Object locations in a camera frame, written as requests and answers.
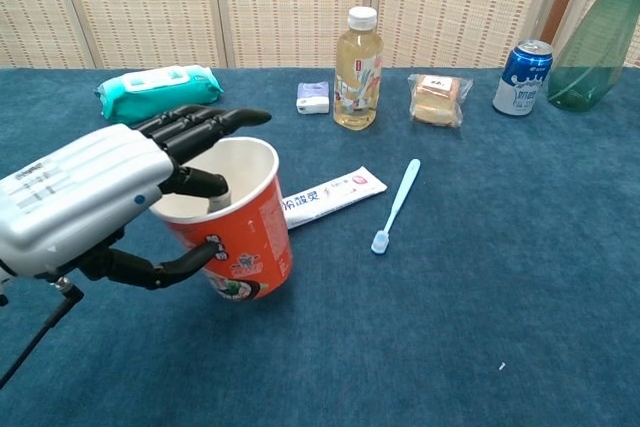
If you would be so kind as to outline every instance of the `robot finger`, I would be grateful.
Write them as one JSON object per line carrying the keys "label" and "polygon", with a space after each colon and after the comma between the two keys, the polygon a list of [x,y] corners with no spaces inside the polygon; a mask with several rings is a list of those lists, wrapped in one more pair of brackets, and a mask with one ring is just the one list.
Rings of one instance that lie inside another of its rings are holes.
{"label": "robot finger", "polygon": [[149,133],[147,136],[151,137],[157,144],[161,144],[164,141],[170,139],[171,137],[175,137],[176,135],[188,130],[198,124],[203,123],[207,119],[211,119],[216,115],[220,115],[226,112],[224,109],[212,109],[206,108],[201,109],[195,113],[189,113],[178,119],[174,120],[171,123],[168,123],[153,132]]}
{"label": "robot finger", "polygon": [[164,112],[162,114],[158,114],[149,120],[143,122],[138,125],[135,130],[142,132],[145,136],[149,136],[151,133],[155,132],[157,129],[174,122],[176,119],[184,117],[185,115],[194,114],[196,112],[200,112],[201,110],[205,110],[207,107],[198,104],[187,104],[177,107],[168,112]]}
{"label": "robot finger", "polygon": [[161,148],[178,164],[183,164],[200,155],[240,127],[256,126],[271,120],[265,110],[236,109],[206,119],[187,127],[174,137],[159,143]]}

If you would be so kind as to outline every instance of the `black cable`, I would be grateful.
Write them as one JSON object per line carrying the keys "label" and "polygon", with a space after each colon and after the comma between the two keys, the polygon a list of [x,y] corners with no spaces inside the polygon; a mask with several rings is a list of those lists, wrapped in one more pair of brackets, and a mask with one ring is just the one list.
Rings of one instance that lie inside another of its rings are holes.
{"label": "black cable", "polygon": [[60,321],[60,319],[62,319],[65,315],[67,315],[69,311],[73,308],[73,306],[76,305],[78,302],[80,302],[84,297],[84,293],[78,287],[76,287],[71,282],[69,282],[67,279],[64,279],[64,282],[62,282],[62,285],[60,285],[60,282],[61,281],[58,281],[58,283],[56,283],[55,285],[58,288],[58,290],[62,292],[62,295],[64,295],[65,299],[62,301],[62,303],[60,303],[60,305],[53,312],[53,314],[51,314],[49,318],[45,321],[42,328],[33,337],[33,339],[31,339],[31,342],[29,342],[29,345],[25,347],[25,349],[22,351],[18,359],[9,368],[7,373],[2,376],[2,379],[0,379],[0,390],[2,390],[4,386],[7,384],[7,382],[9,382],[11,377],[13,377],[13,374],[16,373],[16,371],[20,368],[22,363],[27,359],[27,357],[29,357],[29,354],[31,354],[33,349],[35,349],[36,345],[38,345],[38,342],[42,340],[45,334],[50,329],[55,327],[55,325]]}
{"label": "black cable", "polygon": [[38,345],[38,342],[42,340],[42,338],[44,337],[44,334],[46,334],[49,331],[49,328],[50,327],[48,325],[42,326],[42,328],[36,334],[36,336],[33,339],[31,339],[31,342],[29,342],[29,345],[27,345],[27,347],[22,351],[22,354],[20,354],[20,357],[18,357],[18,359],[13,363],[11,368],[7,370],[7,373],[2,376],[2,379],[0,379],[0,390],[2,390],[4,386],[7,384],[7,382],[9,382],[11,377],[13,377],[13,374],[16,373],[16,370],[20,368],[22,363],[25,360],[27,360],[27,357],[29,356],[31,351],[36,347],[36,345]]}

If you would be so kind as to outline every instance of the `light blue toothbrush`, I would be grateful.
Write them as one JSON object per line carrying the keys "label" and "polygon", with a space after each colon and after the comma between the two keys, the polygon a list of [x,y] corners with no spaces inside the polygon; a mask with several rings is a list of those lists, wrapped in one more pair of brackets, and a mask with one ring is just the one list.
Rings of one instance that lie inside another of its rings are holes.
{"label": "light blue toothbrush", "polygon": [[405,170],[404,176],[402,177],[400,188],[398,189],[396,198],[393,201],[393,206],[391,207],[391,214],[389,214],[389,218],[387,219],[387,225],[384,226],[384,230],[379,230],[373,238],[371,250],[374,254],[384,254],[387,250],[387,245],[389,245],[389,230],[391,230],[393,221],[396,220],[396,215],[400,212],[400,207],[402,207],[404,199],[407,198],[407,194],[413,185],[413,181],[416,180],[418,170],[420,170],[420,161],[418,159],[413,159],[409,162],[407,170]]}

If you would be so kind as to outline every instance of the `green glass bottle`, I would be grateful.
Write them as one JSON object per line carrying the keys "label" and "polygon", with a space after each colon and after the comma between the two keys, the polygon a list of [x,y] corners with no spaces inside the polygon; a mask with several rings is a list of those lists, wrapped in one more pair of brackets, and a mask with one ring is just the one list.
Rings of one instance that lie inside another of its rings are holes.
{"label": "green glass bottle", "polygon": [[616,84],[640,15],[640,0],[596,0],[556,56],[547,98],[586,111]]}

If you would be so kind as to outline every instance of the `teal wet wipes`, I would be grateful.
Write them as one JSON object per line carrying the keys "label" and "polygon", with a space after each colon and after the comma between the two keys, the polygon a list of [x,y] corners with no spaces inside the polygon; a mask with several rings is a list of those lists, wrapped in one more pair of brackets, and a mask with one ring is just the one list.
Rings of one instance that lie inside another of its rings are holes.
{"label": "teal wet wipes", "polygon": [[125,125],[185,104],[210,104],[222,93],[211,69],[200,65],[130,72],[103,82],[95,90],[104,118]]}

